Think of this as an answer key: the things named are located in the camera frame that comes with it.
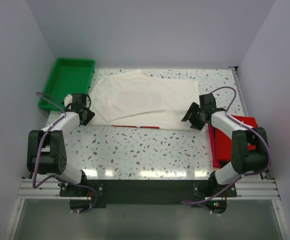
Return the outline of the white printed t shirt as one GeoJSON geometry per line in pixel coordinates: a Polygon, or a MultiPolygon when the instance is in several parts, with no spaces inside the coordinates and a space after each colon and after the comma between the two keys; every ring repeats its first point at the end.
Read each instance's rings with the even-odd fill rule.
{"type": "Polygon", "coordinates": [[[197,80],[157,78],[141,70],[103,77],[89,96],[95,113],[90,125],[176,131],[190,131],[182,118],[200,102],[197,80]]]}

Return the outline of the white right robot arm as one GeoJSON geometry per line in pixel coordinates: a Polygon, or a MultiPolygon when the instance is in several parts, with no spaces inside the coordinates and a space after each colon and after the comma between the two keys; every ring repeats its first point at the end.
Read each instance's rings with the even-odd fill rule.
{"type": "Polygon", "coordinates": [[[271,154],[265,129],[245,124],[217,107],[212,93],[200,95],[199,104],[193,102],[182,121],[190,122],[195,130],[208,124],[231,140],[230,162],[212,172],[206,184],[198,187],[205,195],[218,197],[243,176],[260,174],[269,168],[271,154]]]}

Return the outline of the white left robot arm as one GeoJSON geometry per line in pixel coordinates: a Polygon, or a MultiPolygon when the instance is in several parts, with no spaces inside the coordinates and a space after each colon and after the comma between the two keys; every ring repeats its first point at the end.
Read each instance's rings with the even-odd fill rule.
{"type": "Polygon", "coordinates": [[[71,191],[84,196],[89,190],[84,171],[68,163],[65,138],[77,127],[86,126],[95,116],[90,110],[92,100],[87,93],[68,94],[60,103],[62,107],[48,99],[46,93],[37,96],[58,107],[59,117],[40,130],[28,134],[27,170],[32,173],[32,187],[40,187],[48,179],[71,184],[71,191]]]}

